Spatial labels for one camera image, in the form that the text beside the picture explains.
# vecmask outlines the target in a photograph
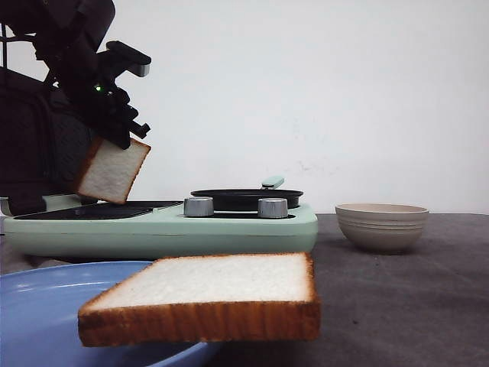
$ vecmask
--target bread slice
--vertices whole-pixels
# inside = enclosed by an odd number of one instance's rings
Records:
[[[127,149],[95,138],[82,163],[74,192],[111,203],[125,203],[150,149],[133,138]]]
[[[306,253],[162,258],[78,312],[84,346],[315,339],[321,307]]]

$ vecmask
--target black cooktop surface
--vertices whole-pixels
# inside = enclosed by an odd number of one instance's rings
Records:
[[[100,203],[78,206],[70,209],[55,210],[53,212],[27,214],[17,216],[16,219],[42,219],[42,220],[100,220],[123,219],[150,213],[153,208],[166,208],[181,204],[183,201],[128,201],[118,205]]]

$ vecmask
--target frying pan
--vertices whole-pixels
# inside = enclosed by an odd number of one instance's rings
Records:
[[[192,191],[193,196],[209,196],[214,203],[214,210],[256,211],[258,199],[279,197],[287,199],[289,209],[299,206],[302,191],[275,190],[283,184],[283,177],[269,177],[261,183],[261,189],[224,189]]]

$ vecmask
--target ceramic bowl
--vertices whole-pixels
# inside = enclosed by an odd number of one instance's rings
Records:
[[[393,204],[336,206],[339,227],[357,247],[375,252],[406,251],[420,236],[429,211]]]

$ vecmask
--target gray tablecloth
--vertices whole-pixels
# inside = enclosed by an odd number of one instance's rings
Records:
[[[319,215],[312,342],[226,343],[209,366],[488,366],[489,216],[431,214],[405,255],[356,250]],[[2,273],[63,264],[2,243]]]

